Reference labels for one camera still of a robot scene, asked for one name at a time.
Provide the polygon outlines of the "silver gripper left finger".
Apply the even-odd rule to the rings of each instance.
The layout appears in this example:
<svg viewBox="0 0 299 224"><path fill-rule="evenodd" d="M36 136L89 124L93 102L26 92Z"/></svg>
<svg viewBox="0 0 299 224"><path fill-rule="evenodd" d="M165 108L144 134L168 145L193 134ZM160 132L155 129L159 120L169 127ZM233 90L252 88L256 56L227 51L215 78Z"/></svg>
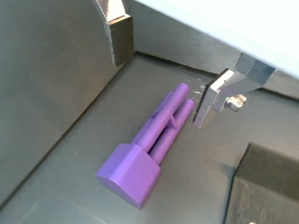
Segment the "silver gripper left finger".
<svg viewBox="0 0 299 224"><path fill-rule="evenodd" d="M116 67L127 63L133 50L133 18L127 14L123 0L92 0L103 17L112 63Z"/></svg>

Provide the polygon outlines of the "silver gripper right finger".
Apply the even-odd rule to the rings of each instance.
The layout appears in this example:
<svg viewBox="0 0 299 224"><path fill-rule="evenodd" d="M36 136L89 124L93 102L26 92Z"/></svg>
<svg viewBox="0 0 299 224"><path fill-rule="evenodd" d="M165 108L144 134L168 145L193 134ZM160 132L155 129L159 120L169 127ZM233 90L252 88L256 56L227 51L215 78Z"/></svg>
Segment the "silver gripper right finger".
<svg viewBox="0 0 299 224"><path fill-rule="evenodd" d="M224 109L235 112L243 107L244 93L261 88L276 69L244 53L240 54L235 70L224 69L217 78L205 86L193 125L200 129Z"/></svg>

